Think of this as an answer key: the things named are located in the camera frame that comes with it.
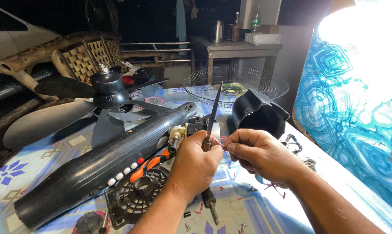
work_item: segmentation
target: fan motor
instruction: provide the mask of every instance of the fan motor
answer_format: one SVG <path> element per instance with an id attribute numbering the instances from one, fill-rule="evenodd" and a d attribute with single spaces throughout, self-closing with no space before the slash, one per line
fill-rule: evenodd
<path id="1" fill-rule="evenodd" d="M 110 71 L 105 63 L 98 65 L 99 72 L 91 76 L 95 91 L 93 102 L 100 107 L 117 107 L 129 99 L 120 73 Z"/>

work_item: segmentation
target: right hand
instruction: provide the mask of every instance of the right hand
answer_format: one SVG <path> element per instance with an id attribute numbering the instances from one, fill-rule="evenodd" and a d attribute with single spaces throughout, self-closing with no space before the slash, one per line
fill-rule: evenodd
<path id="1" fill-rule="evenodd" d="M 261 130 L 238 129 L 224 146 L 232 161 L 251 174 L 259 174 L 282 188 L 289 188 L 301 175 L 313 172 L 270 133 Z"/>

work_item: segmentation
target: fan blade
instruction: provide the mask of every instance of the fan blade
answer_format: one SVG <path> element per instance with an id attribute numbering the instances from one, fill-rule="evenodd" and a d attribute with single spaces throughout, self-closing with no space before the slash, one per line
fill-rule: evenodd
<path id="1" fill-rule="evenodd" d="M 164 78 L 164 79 L 160 79 L 160 80 L 153 80 L 153 81 L 150 81 L 150 82 L 147 82 L 147 83 L 143 83 L 143 84 L 137 85 L 137 86 L 135 86 L 135 87 L 132 87 L 132 88 L 129 88 L 129 89 L 126 89 L 126 90 L 127 90 L 129 93 L 132 93 L 132 91 L 134 91 L 134 90 L 142 89 L 142 88 L 144 88 L 144 87 L 147 87 L 147 86 L 150 86 L 150 85 L 153 85 L 153 84 L 162 83 L 162 82 L 168 81 L 168 80 L 171 80 L 171 79 L 169 79 L 169 78 Z"/>
<path id="2" fill-rule="evenodd" d="M 41 109 L 15 121 L 4 135 L 4 145 L 16 149 L 30 145 L 72 124 L 92 112 L 96 106 L 87 101 L 70 102 Z"/>
<path id="3" fill-rule="evenodd" d="M 142 110 L 137 112 L 126 112 L 126 113 L 109 113 L 110 116 L 114 117 L 117 120 L 122 121 L 137 121 L 149 118 L 155 114 L 154 111 L 151 110 Z"/>
<path id="4" fill-rule="evenodd" d="M 111 67 L 110 70 L 113 72 L 118 72 L 121 73 L 121 66 L 115 66 L 115 67 Z"/>
<path id="5" fill-rule="evenodd" d="M 92 86 L 64 76 L 49 77 L 39 83 L 34 91 L 65 98 L 93 98 L 95 93 Z"/>
<path id="6" fill-rule="evenodd" d="M 92 134 L 93 149 L 125 132 L 124 122 L 109 116 L 108 113 L 119 113 L 119 110 L 102 109 Z"/>
<path id="7" fill-rule="evenodd" d="M 137 105 L 137 106 L 142 107 L 144 109 L 149 109 L 149 110 L 152 110 L 157 113 L 164 113 L 164 112 L 171 110 L 170 108 L 166 108 L 166 107 L 162 107 L 162 106 L 158 106 L 158 105 L 154 105 L 154 104 L 150 104 L 150 103 L 138 101 L 138 100 L 129 100 L 127 103 L 134 104 L 134 105 Z"/>

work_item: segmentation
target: left hand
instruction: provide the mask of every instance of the left hand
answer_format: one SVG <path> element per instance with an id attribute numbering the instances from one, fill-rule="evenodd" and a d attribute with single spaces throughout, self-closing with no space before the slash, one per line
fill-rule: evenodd
<path id="1" fill-rule="evenodd" d="M 211 148 L 203 152 L 206 131 L 197 132 L 180 143 L 164 190 L 177 194 L 191 203 L 193 198 L 206 190 L 223 156 L 222 147 L 211 136 Z"/>

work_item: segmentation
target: table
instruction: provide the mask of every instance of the table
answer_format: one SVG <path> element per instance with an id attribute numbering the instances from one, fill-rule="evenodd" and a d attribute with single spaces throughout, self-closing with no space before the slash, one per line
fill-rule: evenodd
<path id="1" fill-rule="evenodd" d="M 195 69 L 195 50 L 202 53 L 208 58 L 208 80 L 211 81 L 213 77 L 213 60 L 215 58 L 236 58 L 236 57 L 266 57 L 264 70 L 273 73 L 276 63 L 278 51 L 282 49 L 281 44 L 270 45 L 253 45 L 245 42 L 230 42 L 225 41 L 221 43 L 212 43 L 203 37 L 190 37 L 191 44 L 191 71 Z M 230 61 L 230 66 L 234 64 L 234 60 Z"/>
<path id="2" fill-rule="evenodd" d="M 180 94 L 177 96 L 181 99 L 185 93 L 183 88 L 162 89 L 157 96 Z M 134 99 L 142 99 L 141 91 L 134 91 L 131 96 Z M 199 115 L 210 114 L 210 112 L 211 106 L 198 103 Z M 231 110 L 228 108 L 218 109 L 217 119 L 223 136 L 229 136 L 230 114 Z M 133 125 L 133 123 L 126 123 L 126 128 L 131 128 Z M 29 231 L 18 220 L 13 202 L 33 189 L 55 168 L 91 150 L 90 136 L 93 127 L 94 124 L 88 125 L 53 145 L 49 142 L 51 136 L 46 137 L 25 147 L 0 169 L 0 233 Z M 291 125 L 287 124 L 286 134 L 281 139 L 285 139 L 290 133 L 294 134 L 303 146 L 303 151 L 298 154 L 300 158 L 310 157 L 316 160 L 316 172 L 323 179 L 383 231 L 392 233 L 392 208 L 389 205 Z M 170 161 L 164 163 L 164 166 L 170 167 Z M 251 186 L 258 191 L 250 191 Z M 242 169 L 238 162 L 232 162 L 226 153 L 219 164 L 211 188 L 218 200 L 216 210 L 220 225 L 215 225 L 209 209 L 203 206 L 201 210 L 202 198 L 199 195 L 186 208 L 186 211 L 191 211 L 192 215 L 182 218 L 177 233 L 190 233 L 186 232 L 185 223 L 191 226 L 191 233 L 198 234 L 237 234 L 242 223 L 247 225 L 244 233 L 248 234 L 313 233 L 301 205 L 289 190 L 277 188 L 280 193 L 286 192 L 285 199 L 282 199 L 272 187 L 259 183 L 254 175 Z M 105 196 L 101 193 L 43 225 L 37 233 L 71 233 L 82 215 L 105 209 Z M 109 233 L 127 233 L 131 228 L 130 224 L 119 230 L 110 228 Z"/>

